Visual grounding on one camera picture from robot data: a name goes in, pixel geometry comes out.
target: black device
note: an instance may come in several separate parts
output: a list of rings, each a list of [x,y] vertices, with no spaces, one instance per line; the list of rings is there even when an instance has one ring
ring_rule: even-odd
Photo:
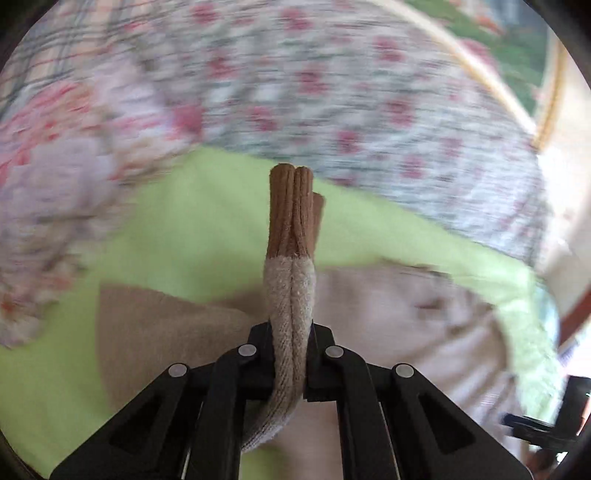
[[[235,480],[246,403],[266,400],[273,384],[271,325],[261,323],[248,343],[214,364],[169,367],[50,480]],[[580,404],[580,395],[574,397]],[[531,479],[521,462],[411,365],[367,364],[335,345],[332,331],[321,325],[310,332],[304,398],[336,402],[345,480]],[[572,405],[568,410],[574,412]],[[563,420],[569,427],[557,423],[560,432],[572,432],[571,416]],[[508,416],[505,422],[528,432],[534,443],[554,441],[561,449],[574,442],[551,426],[540,430],[531,419]]]

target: metal rivet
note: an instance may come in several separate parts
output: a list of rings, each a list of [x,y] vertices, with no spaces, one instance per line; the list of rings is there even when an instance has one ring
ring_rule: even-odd
[[[174,364],[168,367],[168,374],[171,377],[182,377],[185,373],[187,373],[187,365]]]
[[[414,375],[414,368],[408,364],[400,364],[396,367],[396,374],[399,377],[410,378]]]
[[[344,350],[339,347],[338,345],[332,345],[330,347],[328,347],[326,350],[326,355],[331,357],[331,358],[340,358],[343,356]]]
[[[256,347],[250,343],[245,343],[238,348],[238,353],[242,356],[253,356],[256,353]]]

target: green fabric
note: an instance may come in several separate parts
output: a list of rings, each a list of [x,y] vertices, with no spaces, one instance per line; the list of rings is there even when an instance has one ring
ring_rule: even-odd
[[[0,428],[15,451],[48,476],[112,414],[95,358],[99,284],[117,281],[196,302],[261,282],[272,162],[199,148],[158,182],[91,269],[49,309],[45,332],[0,351]],[[558,363],[524,264],[452,235],[394,203],[320,181],[326,208],[318,267],[382,258],[428,264],[496,305],[528,415],[549,420]]]

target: beige cloth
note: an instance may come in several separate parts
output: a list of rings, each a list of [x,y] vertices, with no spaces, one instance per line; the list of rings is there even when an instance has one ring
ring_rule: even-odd
[[[99,366],[121,408],[174,362],[213,362],[244,343],[265,319],[262,294],[197,306],[151,290],[103,286],[97,321]],[[414,365],[516,456],[519,440],[503,435],[499,416],[521,414],[493,308],[447,277],[382,264],[318,273],[314,321],[366,361]],[[342,477],[336,409],[301,402],[275,440],[289,478]]]

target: bed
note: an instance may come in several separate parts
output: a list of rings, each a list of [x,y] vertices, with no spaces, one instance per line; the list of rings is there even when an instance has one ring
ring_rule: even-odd
[[[292,35],[326,18],[327,4],[282,4],[276,12],[281,32],[252,26],[257,10],[249,9],[261,5],[248,4],[244,15],[232,4],[220,2],[228,9],[221,15],[211,2],[190,3],[190,21],[213,29],[206,30],[211,43],[196,44],[192,51],[210,52],[219,36],[228,34],[214,29],[218,18],[232,19],[245,36],[260,35],[259,40],[283,35],[282,41],[295,48],[293,56],[309,46],[306,41],[319,44],[318,38],[306,38],[304,47],[294,46]],[[155,179],[146,175],[134,184],[132,213],[121,216],[125,221],[109,224],[98,249],[68,250],[76,255],[75,281],[60,291],[57,304],[43,310],[39,338],[0,351],[0,428],[20,458],[47,477],[113,413],[94,350],[94,313],[102,282],[149,287],[196,302],[260,283],[268,231],[268,172],[273,161],[286,158],[309,165],[328,180],[318,188],[327,199],[318,268],[368,265],[386,258],[430,265],[477,292],[498,312],[524,411],[551,420],[561,375],[537,318],[536,278],[527,265],[535,257],[544,223],[543,188],[527,135],[421,31],[394,17],[378,21],[380,10],[367,5],[359,13],[359,5],[349,2],[336,2],[342,15],[337,23],[350,25],[361,15],[361,25],[381,32],[373,32],[372,41],[362,45],[376,52],[372,61],[379,75],[377,84],[370,86],[384,95],[380,98],[388,110],[382,116],[370,108],[371,95],[359,93],[366,79],[331,83],[338,78],[335,69],[343,68],[338,62],[325,64],[322,68],[327,70],[320,74],[299,66],[291,77],[278,79],[278,72],[289,68],[282,63],[290,58],[285,54],[277,59],[281,67],[246,68],[248,75],[242,77],[234,75],[231,62],[219,61],[216,51],[214,62],[204,68],[213,78],[205,78],[207,88],[197,102],[187,92],[197,82],[199,59],[184,57],[189,54],[174,34],[193,25],[183,23],[189,21],[181,14],[187,5],[62,1],[29,31],[0,74],[2,120],[10,122],[46,88],[74,77],[78,81],[75,60],[108,55],[98,47],[115,39],[115,49],[125,46],[116,54],[144,67],[134,72],[142,74],[142,82],[157,86],[158,100],[176,112],[185,133],[193,135],[191,146],[183,145],[189,153],[176,157],[170,173]],[[69,29],[58,34],[65,23]],[[388,23],[397,27],[394,46],[389,43],[394,34],[387,30]],[[238,50],[243,47],[240,38],[235,38]],[[354,35],[350,40],[360,41]],[[342,60],[342,49],[352,47],[339,46],[341,41],[348,45],[340,38],[335,51],[323,54]],[[351,55],[345,58],[357,58],[354,50],[346,51]],[[186,62],[179,63],[179,56]],[[404,72],[397,79],[389,77],[395,70],[392,62]],[[192,68],[175,70],[183,64]],[[256,82],[248,80],[255,74],[266,74],[269,85],[289,86],[286,91],[295,92],[297,101],[260,100],[251,89]],[[443,86],[438,83],[441,78],[448,80]],[[389,81],[406,85],[414,99],[387,99]],[[243,108],[228,101],[228,92],[240,85],[248,87],[237,97],[244,100]],[[330,102],[319,102],[318,94],[346,101],[330,111],[326,121],[302,123],[306,108],[317,109],[315,118],[324,118],[330,110]],[[225,115],[232,120],[221,122]],[[438,121],[429,123],[429,118]],[[382,126],[384,119],[388,128]],[[491,132],[493,120],[498,132]],[[301,143],[294,132],[307,132],[310,142]],[[454,136],[461,132],[469,135],[458,141]],[[285,143],[286,138],[295,143]],[[199,142],[213,148],[196,146]],[[397,149],[405,149],[404,154],[397,155]]]

